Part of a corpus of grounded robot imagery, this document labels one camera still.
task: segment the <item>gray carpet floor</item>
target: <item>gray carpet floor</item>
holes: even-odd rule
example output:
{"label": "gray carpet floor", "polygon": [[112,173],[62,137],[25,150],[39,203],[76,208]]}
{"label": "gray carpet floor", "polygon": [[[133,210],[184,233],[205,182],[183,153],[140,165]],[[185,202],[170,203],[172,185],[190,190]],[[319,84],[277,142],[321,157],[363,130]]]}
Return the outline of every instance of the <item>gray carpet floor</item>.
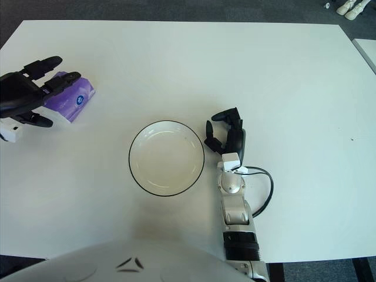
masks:
{"label": "gray carpet floor", "polygon": [[[329,1],[329,9],[324,4]],[[0,0],[0,44],[24,19],[298,22],[338,24],[350,39],[376,39],[376,4],[349,21],[344,0]]]}
{"label": "gray carpet floor", "polygon": [[[330,3],[329,9],[323,8],[326,2]],[[350,39],[376,39],[376,3],[371,2],[356,20],[348,21],[335,12],[343,2],[344,0],[0,0],[0,46],[27,19],[337,24]],[[368,261],[376,279],[376,257],[368,258]],[[0,277],[38,262],[40,260],[0,256]],[[351,260],[284,263],[283,269],[286,282],[358,281]]]}

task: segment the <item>white bowl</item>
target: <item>white bowl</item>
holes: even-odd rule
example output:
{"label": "white bowl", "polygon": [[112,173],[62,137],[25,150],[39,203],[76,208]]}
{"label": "white bowl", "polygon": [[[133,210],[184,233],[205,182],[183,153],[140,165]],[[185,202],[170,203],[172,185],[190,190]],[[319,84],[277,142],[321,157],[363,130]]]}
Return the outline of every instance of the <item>white bowl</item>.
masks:
{"label": "white bowl", "polygon": [[200,139],[186,125],[163,120],[142,129],[129,150],[129,167],[141,188],[174,196],[192,186],[204,166]]}

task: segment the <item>purple tissue box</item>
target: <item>purple tissue box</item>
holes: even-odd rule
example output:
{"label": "purple tissue box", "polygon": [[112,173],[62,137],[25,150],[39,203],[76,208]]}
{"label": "purple tissue box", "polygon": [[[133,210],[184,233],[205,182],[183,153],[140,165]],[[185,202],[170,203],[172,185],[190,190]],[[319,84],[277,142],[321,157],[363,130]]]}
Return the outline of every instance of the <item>purple tissue box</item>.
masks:
{"label": "purple tissue box", "polygon": [[[64,74],[66,72],[58,72],[55,76]],[[79,78],[71,87],[48,99],[44,107],[60,113],[68,121],[73,122],[94,94],[95,90],[90,82],[86,78]]]}

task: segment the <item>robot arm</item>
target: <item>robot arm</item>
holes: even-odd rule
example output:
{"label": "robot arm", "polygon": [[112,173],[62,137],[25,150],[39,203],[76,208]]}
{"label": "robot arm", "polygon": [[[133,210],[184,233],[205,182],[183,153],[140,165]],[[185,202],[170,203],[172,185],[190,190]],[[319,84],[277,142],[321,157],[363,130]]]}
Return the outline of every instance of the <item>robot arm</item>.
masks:
{"label": "robot arm", "polygon": [[241,174],[247,174],[248,169],[241,165],[246,136],[242,129],[243,121],[236,108],[218,113],[212,120],[222,120],[230,125],[224,148],[213,136],[213,127],[209,121],[206,123],[205,140],[212,151],[222,156],[222,162],[218,164],[221,170],[218,188],[221,193],[226,262],[253,280],[269,282],[266,264],[260,260],[251,208],[244,199],[246,182]]}
{"label": "robot arm", "polygon": [[40,88],[33,80],[40,79],[62,62],[58,56],[35,61],[19,72],[0,77],[0,118],[11,118],[23,124],[51,127],[52,121],[32,110],[43,106],[45,101],[70,87],[81,75],[78,72],[56,76]]}

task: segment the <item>white table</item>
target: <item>white table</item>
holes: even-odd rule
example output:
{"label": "white table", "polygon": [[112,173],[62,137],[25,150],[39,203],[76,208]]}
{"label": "white table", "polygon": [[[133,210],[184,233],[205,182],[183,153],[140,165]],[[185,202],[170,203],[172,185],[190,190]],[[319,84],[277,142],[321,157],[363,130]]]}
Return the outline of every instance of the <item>white table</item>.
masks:
{"label": "white table", "polygon": [[[169,198],[142,190],[127,157],[149,123],[176,120],[204,141],[205,121],[234,106],[244,164],[276,185],[255,219],[262,258],[376,254],[376,80],[339,26],[25,21],[1,49],[0,71],[53,55],[64,60],[57,71],[79,71],[98,92],[71,125],[25,126],[18,143],[1,142],[2,254],[54,257],[137,237],[223,258],[219,155],[205,147],[200,179]],[[268,181],[248,183],[256,207]]]}
{"label": "white table", "polygon": [[376,40],[355,38],[352,42],[376,74]]}

